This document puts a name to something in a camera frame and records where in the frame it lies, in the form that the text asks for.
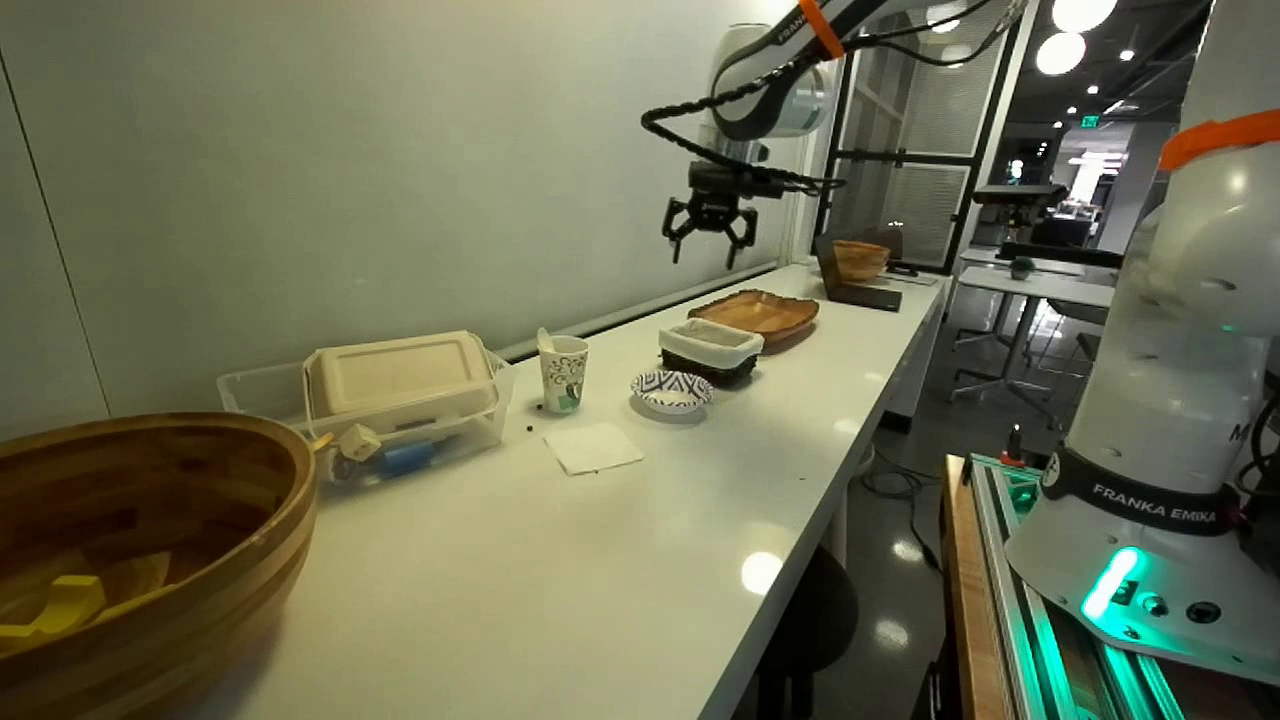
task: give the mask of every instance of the white wall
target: white wall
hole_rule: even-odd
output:
[[[0,435],[106,417],[7,93],[0,93],[0,333]]]
[[[0,6],[62,230],[37,246],[68,261],[109,411],[201,409],[230,368],[340,339],[478,330],[502,347],[722,277],[718,238],[668,266],[689,156],[641,112],[704,96],[726,29],[789,7]],[[772,154],[802,160],[805,139]],[[798,246],[798,205],[766,207],[762,246],[743,261]]]
[[[929,32],[929,57],[947,48],[970,57],[983,32],[1002,20],[1004,6],[970,15],[957,32]],[[981,126],[989,104],[995,104],[995,68],[1008,39],[994,43],[963,68],[912,68],[912,93],[905,112],[901,147],[971,156],[981,144]],[[963,205],[963,170],[954,165],[905,165],[889,173],[883,225],[905,225],[905,261],[925,269],[945,269],[954,254],[954,225]]]

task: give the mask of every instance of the white countertop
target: white countertop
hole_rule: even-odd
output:
[[[1011,291],[1011,296],[1044,296],[1044,302],[1094,303],[1094,309],[1111,309],[1111,296],[1117,296],[1117,281],[1100,281],[1100,277],[1087,277],[1087,274],[1053,274],[1053,269],[1035,269],[1023,281],[1011,281],[1008,269],[971,266],[971,269],[960,274],[960,286]]]
[[[819,296],[802,266],[743,290]],[[536,417],[542,374],[516,364],[502,449],[325,496],[277,639],[201,716],[728,716],[941,296],[897,290],[901,312],[823,302],[817,333],[718,391],[704,424],[637,417],[630,389],[709,296],[594,336],[580,417]],[[543,435],[590,424],[644,461],[565,475]],[[743,587],[757,551],[789,561],[766,597]]]

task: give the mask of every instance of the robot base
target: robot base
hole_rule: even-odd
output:
[[[1042,496],[1004,557],[1117,648],[1280,683],[1280,580],[1238,538],[1117,523],[1077,496]]]

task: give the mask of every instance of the white paper cup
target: white paper cup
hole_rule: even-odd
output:
[[[572,417],[585,404],[590,345],[578,336],[543,336],[536,357],[543,364],[543,404],[542,409],[549,417]]]

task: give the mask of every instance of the green led strip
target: green led strip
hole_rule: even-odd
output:
[[[1085,615],[1100,625],[1100,615],[1109,613],[1111,597],[1119,591],[1119,584],[1129,580],[1129,571],[1135,570],[1140,551],[1135,547],[1119,547],[1106,577],[1094,584],[1094,591],[1085,597]]]

